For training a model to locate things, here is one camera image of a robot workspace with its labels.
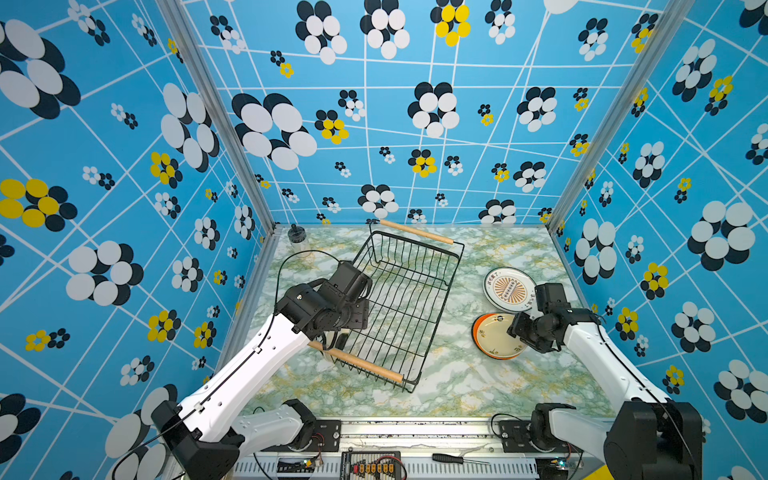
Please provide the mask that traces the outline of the orange small plate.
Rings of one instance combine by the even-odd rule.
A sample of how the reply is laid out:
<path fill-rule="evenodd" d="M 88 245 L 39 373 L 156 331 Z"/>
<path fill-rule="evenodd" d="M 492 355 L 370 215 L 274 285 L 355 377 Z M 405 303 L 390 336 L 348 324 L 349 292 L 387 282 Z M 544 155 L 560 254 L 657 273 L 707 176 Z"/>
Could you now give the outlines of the orange small plate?
<path fill-rule="evenodd" d="M 474 345 L 474 346 L 475 346 L 475 347 L 476 347 L 478 350 L 480 350 L 480 346 L 479 346 L 479 343 L 478 343 L 478 333 L 477 333 L 477 332 L 478 332 L 478 328 L 479 328 L 479 324 L 480 324 L 480 322 L 481 322 L 481 319 L 482 319 L 482 315 L 481 315 L 481 316 L 478 316 L 478 317 L 477 317 L 477 318 L 476 318 L 476 319 L 473 321 L 473 323 L 472 323 L 472 326 L 471 326 L 471 338 L 472 338 L 472 342 L 473 342 L 473 345 Z"/>

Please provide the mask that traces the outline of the black screwdriver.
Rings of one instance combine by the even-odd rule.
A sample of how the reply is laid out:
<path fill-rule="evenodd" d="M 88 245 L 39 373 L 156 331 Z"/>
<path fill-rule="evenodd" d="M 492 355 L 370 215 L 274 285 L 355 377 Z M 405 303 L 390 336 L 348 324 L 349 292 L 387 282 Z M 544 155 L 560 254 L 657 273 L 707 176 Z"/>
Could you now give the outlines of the black screwdriver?
<path fill-rule="evenodd" d="M 463 456 L 456 456 L 456 455 L 450 455 L 450 454 L 445 454 L 445 453 L 433 453 L 431 455 L 431 459 L 434 462 L 444 463 L 444 464 L 459 464 L 459 465 L 479 464 L 479 465 L 487 465 L 486 461 L 466 459 Z"/>

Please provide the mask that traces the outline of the small green circuit board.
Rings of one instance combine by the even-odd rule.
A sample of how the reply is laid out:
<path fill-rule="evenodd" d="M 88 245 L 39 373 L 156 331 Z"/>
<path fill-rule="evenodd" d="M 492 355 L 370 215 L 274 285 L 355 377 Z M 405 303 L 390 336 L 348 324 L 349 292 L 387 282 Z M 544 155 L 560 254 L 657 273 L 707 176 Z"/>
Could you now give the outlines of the small green circuit board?
<path fill-rule="evenodd" d="M 311 459 L 280 458 L 277 462 L 277 472 L 279 474 L 314 473 L 315 470 L 321 465 L 322 463 L 315 458 L 311 458 Z"/>

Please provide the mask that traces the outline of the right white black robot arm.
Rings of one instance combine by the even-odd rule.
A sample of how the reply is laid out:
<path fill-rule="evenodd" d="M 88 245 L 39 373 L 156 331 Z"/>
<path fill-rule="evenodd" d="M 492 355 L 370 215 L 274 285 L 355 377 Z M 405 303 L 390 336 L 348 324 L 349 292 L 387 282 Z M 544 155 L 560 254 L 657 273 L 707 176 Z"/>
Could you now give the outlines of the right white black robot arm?
<path fill-rule="evenodd" d="M 538 317 L 514 316 L 508 332 L 538 353 L 566 348 L 608 398 L 616 416 L 598 421 L 576 407 L 539 403 L 529 432 L 541 450 L 568 443 L 603 462 L 615 479 L 702 477 L 702 418 L 657 388 L 610 340 L 597 314 L 576 308 L 559 283 L 534 289 Z"/>

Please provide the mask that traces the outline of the clear jar black lid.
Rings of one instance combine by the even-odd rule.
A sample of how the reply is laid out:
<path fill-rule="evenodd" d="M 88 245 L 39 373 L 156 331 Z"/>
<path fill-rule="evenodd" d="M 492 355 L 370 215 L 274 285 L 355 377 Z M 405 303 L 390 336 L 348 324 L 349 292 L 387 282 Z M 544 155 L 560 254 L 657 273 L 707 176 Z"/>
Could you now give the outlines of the clear jar black lid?
<path fill-rule="evenodd" d="M 310 249 L 306 229 L 298 224 L 292 224 L 287 231 L 291 253 L 299 253 Z"/>

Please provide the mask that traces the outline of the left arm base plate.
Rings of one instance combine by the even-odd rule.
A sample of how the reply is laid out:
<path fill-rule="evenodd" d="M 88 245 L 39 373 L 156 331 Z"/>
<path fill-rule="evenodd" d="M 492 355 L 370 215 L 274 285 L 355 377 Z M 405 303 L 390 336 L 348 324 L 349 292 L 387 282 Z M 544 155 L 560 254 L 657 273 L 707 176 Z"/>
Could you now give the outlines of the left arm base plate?
<path fill-rule="evenodd" d="M 277 445 L 264 452 L 338 452 L 342 422 L 335 419 L 319 419 L 304 426 L 296 439 L 287 445 Z"/>

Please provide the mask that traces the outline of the white plate orange sunburst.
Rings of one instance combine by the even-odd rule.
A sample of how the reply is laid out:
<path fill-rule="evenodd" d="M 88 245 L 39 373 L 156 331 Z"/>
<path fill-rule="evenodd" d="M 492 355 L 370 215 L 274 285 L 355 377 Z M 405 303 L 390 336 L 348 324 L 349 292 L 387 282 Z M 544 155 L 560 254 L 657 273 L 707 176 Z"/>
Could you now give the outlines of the white plate orange sunburst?
<path fill-rule="evenodd" d="M 535 282 L 526 273 L 511 267 L 489 271 L 483 280 L 488 301 L 506 312 L 524 312 L 536 306 Z"/>

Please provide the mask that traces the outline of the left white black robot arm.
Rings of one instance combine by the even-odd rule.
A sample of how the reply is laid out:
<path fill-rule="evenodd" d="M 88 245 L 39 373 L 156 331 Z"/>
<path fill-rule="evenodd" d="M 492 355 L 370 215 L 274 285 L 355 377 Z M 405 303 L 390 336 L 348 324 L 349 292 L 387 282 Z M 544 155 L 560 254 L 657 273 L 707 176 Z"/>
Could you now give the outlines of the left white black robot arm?
<path fill-rule="evenodd" d="M 249 416 L 249 400 L 294 355 L 325 332 L 363 328 L 373 282 L 342 261 L 330 278 L 290 287 L 264 326 L 203 387 L 180 403 L 161 402 L 151 418 L 190 479 L 221 479 L 238 460 L 274 446 L 301 449 L 316 418 L 299 400 Z"/>

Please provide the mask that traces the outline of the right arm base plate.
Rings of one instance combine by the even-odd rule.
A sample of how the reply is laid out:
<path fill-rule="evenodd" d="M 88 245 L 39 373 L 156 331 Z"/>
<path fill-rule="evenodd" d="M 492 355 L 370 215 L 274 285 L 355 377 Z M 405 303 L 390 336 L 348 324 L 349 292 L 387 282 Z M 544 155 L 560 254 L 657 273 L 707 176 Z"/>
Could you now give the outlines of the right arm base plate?
<path fill-rule="evenodd" d="M 500 439 L 505 453 L 541 453 L 562 457 L 579 453 L 579 449 L 564 442 L 547 449 L 537 447 L 532 442 L 528 420 L 500 420 L 494 423 L 493 431 Z"/>

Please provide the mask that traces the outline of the black terminal power board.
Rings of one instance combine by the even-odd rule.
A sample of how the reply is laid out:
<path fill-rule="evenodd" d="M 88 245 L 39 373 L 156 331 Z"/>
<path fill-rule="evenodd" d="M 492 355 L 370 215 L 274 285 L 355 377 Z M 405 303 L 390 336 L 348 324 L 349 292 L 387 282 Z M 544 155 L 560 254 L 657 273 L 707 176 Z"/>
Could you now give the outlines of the black terminal power board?
<path fill-rule="evenodd" d="M 341 455 L 340 480 L 407 478 L 399 451 L 347 451 Z"/>

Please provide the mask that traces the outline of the beige small plate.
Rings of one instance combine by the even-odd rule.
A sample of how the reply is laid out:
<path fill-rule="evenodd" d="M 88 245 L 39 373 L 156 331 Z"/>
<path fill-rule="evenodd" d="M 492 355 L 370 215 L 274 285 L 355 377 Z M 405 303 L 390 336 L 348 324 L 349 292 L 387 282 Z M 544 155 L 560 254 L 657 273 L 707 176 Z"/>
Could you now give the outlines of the beige small plate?
<path fill-rule="evenodd" d="M 516 337 L 507 334 L 513 318 L 511 313 L 482 315 L 477 333 L 483 354 L 495 360 L 511 360 L 527 349 Z"/>

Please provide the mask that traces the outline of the black wire dish rack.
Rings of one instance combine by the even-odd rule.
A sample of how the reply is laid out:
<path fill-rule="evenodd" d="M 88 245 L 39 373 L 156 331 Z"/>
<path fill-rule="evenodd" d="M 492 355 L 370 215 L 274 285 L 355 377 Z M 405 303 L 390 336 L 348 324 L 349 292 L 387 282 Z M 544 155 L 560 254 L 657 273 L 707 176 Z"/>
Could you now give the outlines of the black wire dish rack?
<path fill-rule="evenodd" d="M 445 310 L 465 244 L 422 228 L 377 220 L 353 260 L 372 281 L 364 330 L 343 329 L 325 358 L 408 393 L 415 390 Z"/>

